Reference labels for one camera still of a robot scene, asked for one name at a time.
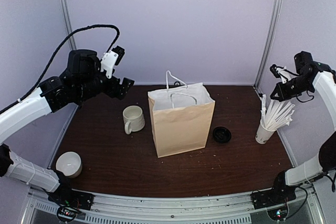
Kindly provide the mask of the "brown paper bag white handles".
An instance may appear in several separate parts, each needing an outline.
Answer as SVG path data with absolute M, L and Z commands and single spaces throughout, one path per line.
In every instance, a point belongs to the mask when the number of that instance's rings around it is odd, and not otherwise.
M 151 128 L 158 158 L 205 147 L 215 100 L 203 83 L 187 84 L 168 70 L 166 87 L 148 92 Z

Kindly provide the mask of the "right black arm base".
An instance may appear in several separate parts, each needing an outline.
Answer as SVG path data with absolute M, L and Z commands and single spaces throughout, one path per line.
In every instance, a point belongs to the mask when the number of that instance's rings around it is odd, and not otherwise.
M 271 189 L 257 191 L 251 194 L 254 209 L 272 207 L 285 204 L 287 201 L 295 200 L 295 190 L 295 186 L 288 186 L 286 184 L 285 174 L 280 173 L 275 178 Z

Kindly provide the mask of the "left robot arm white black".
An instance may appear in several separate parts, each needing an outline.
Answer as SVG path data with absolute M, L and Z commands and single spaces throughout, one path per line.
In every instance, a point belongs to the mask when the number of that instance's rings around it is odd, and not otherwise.
M 102 58 L 98 58 L 93 50 L 72 50 L 67 67 L 60 76 L 39 83 L 26 98 L 1 113 L 1 176 L 40 187 L 54 193 L 64 205 L 71 205 L 76 199 L 75 192 L 68 188 L 63 173 L 25 160 L 4 142 L 25 126 L 71 103 L 82 105 L 101 93 L 124 99 L 134 80 L 113 76 L 114 68 L 124 54 L 125 50 L 120 46 L 105 52 Z

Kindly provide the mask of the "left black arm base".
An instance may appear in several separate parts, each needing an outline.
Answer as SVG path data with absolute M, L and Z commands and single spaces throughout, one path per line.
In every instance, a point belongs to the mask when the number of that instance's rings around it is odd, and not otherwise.
M 91 193 L 73 190 L 66 180 L 61 181 L 54 192 L 47 192 L 47 195 L 50 201 L 58 205 L 80 210 L 90 210 L 94 199 Z

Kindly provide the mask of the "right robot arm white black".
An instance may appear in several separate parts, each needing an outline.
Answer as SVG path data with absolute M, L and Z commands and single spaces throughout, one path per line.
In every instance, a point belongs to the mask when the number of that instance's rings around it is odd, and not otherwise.
M 315 61 L 312 54 L 301 51 L 294 56 L 293 73 L 285 67 L 271 65 L 270 71 L 278 82 L 270 95 L 271 101 L 284 102 L 299 99 L 303 93 L 317 95 L 318 101 L 329 114 L 335 127 L 335 70 L 328 64 Z M 299 166 L 283 171 L 277 175 L 273 189 L 269 192 L 272 203 L 279 204 L 294 190 L 305 182 L 310 182 L 335 170 L 335 132 L 322 143 L 317 154 Z

